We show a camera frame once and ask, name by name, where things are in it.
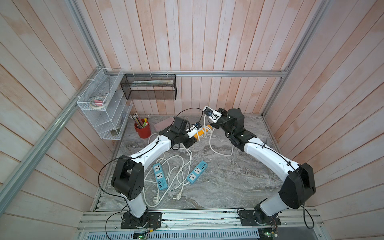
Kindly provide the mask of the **orange power strip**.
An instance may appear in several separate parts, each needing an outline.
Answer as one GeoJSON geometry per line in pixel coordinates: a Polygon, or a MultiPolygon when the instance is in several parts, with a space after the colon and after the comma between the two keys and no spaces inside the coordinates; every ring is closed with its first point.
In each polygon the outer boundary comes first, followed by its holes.
{"type": "Polygon", "coordinates": [[[202,138],[210,137],[213,132],[213,128],[210,125],[203,126],[194,137],[199,141],[202,138]]]}

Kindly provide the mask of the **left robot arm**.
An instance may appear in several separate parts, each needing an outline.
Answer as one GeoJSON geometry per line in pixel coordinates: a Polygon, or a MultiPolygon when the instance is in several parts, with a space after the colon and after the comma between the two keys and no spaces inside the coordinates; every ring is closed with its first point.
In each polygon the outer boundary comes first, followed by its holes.
{"type": "Polygon", "coordinates": [[[132,217],[139,219],[148,211],[142,196],[147,167],[175,145],[192,146],[197,142],[195,135],[201,129],[200,122],[191,125],[187,120],[175,117],[173,123],[161,130],[157,138],[141,151],[118,158],[111,186],[125,199],[132,217]]]}

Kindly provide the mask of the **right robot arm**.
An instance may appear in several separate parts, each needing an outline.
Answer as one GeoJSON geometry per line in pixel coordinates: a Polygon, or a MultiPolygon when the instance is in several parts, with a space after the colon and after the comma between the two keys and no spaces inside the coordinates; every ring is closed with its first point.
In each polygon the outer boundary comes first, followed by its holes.
{"type": "Polygon", "coordinates": [[[245,116],[240,109],[215,111],[205,107],[204,113],[214,128],[225,132],[234,147],[259,160],[283,181],[277,194],[255,207],[257,217],[271,217],[289,208],[305,207],[306,201],[316,193],[314,171],[309,164],[298,164],[282,156],[246,130],[245,116]]]}

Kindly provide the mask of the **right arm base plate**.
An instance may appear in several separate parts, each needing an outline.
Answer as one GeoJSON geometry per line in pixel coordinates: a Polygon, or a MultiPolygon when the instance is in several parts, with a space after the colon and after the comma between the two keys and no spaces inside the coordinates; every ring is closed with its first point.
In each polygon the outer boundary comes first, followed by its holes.
{"type": "Polygon", "coordinates": [[[278,214],[266,216],[263,212],[256,210],[246,210],[244,208],[237,209],[237,214],[241,220],[242,226],[279,226],[281,220],[278,214]]]}

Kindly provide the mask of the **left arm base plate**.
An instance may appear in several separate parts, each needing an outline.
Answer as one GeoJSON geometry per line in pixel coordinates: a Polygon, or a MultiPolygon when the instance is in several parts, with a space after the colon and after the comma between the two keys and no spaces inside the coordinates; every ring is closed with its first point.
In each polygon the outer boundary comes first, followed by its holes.
{"type": "Polygon", "coordinates": [[[131,230],[144,230],[144,229],[153,229],[156,230],[161,227],[162,213],[153,212],[147,213],[140,218],[134,217],[130,213],[125,213],[123,215],[121,229],[131,229],[131,230]]]}

